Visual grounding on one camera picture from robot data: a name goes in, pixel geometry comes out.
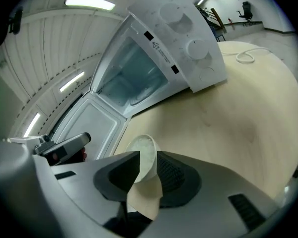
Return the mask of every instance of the black chair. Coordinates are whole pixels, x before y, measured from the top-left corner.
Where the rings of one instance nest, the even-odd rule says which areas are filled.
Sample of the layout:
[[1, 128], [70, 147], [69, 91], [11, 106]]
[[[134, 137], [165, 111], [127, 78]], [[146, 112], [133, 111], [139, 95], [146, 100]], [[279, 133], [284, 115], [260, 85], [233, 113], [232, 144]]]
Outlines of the black chair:
[[239, 13], [239, 17], [240, 18], [245, 18], [247, 20], [247, 23], [249, 25], [251, 25], [250, 20], [253, 17], [253, 14], [250, 11], [250, 3], [249, 2], [243, 2], [243, 10], [244, 10], [244, 15], [240, 14], [240, 10], [237, 10], [237, 12]]

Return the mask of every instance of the fluorescent light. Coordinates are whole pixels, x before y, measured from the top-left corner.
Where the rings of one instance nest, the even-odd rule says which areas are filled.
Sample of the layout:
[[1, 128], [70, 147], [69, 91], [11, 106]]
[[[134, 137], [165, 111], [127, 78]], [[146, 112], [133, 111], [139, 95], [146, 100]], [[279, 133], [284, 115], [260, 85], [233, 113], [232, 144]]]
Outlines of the fluorescent light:
[[204, 1], [204, 0], [200, 0], [200, 1], [198, 2], [198, 5], [200, 5], [203, 1]]
[[115, 4], [105, 0], [65, 0], [65, 4], [72, 6], [96, 7], [105, 10], [112, 10], [115, 7]]
[[67, 82], [64, 86], [62, 86], [60, 88], [60, 92], [63, 92], [70, 84], [74, 83], [77, 79], [79, 79], [80, 77], [82, 77], [84, 75], [84, 71], [77, 75], [75, 78], [71, 79], [69, 82]]
[[41, 115], [39, 113], [36, 113], [34, 119], [32, 120], [32, 122], [30, 123], [30, 126], [28, 127], [28, 129], [26, 130], [25, 134], [24, 134], [24, 137], [27, 137], [30, 132], [31, 132], [31, 129], [33, 128], [34, 124], [36, 123], [36, 121], [38, 120], [38, 118], [40, 117]]

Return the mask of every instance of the railing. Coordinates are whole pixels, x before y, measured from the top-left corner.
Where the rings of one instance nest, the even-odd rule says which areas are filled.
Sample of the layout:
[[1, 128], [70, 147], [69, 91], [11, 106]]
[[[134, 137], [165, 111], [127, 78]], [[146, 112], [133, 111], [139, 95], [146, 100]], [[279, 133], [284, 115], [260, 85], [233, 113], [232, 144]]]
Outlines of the railing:
[[217, 25], [220, 29], [225, 29], [225, 26], [224, 26], [222, 20], [220, 19], [218, 13], [215, 11], [214, 8], [211, 8], [211, 11], [207, 11], [207, 10], [201, 9], [200, 7], [197, 7], [197, 8], [200, 11], [200, 13], [205, 18], [207, 18], [210, 22], [212, 22], [215, 25]]

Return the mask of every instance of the white cable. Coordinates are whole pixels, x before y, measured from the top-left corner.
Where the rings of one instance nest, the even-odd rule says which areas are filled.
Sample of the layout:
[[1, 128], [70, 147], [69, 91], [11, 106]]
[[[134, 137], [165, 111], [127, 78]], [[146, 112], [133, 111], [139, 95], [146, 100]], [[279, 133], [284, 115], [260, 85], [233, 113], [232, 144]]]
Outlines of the white cable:
[[[259, 47], [259, 48], [253, 48], [253, 49], [249, 49], [249, 50], [245, 50], [243, 52], [239, 52], [239, 53], [224, 53], [222, 52], [223, 55], [236, 55], [236, 61], [240, 62], [240, 63], [252, 63], [255, 62], [255, 57], [252, 56], [249, 52], [253, 51], [253, 50], [268, 50], [269, 52], [271, 52], [268, 48], [264, 48], [264, 47]], [[242, 60], [240, 58], [238, 58], [240, 55], [245, 54], [247, 56], [249, 56], [251, 58], [251, 60]]]

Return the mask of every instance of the wooden table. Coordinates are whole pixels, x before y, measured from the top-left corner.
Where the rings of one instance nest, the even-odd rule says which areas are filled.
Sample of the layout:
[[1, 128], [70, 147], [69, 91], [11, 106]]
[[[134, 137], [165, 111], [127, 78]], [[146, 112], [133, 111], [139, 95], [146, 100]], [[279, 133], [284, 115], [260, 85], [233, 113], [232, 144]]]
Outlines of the wooden table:
[[[257, 46], [219, 47], [234, 53]], [[149, 134], [162, 150], [230, 168], [274, 198], [298, 164], [298, 84], [274, 54], [252, 54], [251, 64], [223, 56], [227, 82], [195, 94], [184, 90], [133, 117], [115, 154]]]

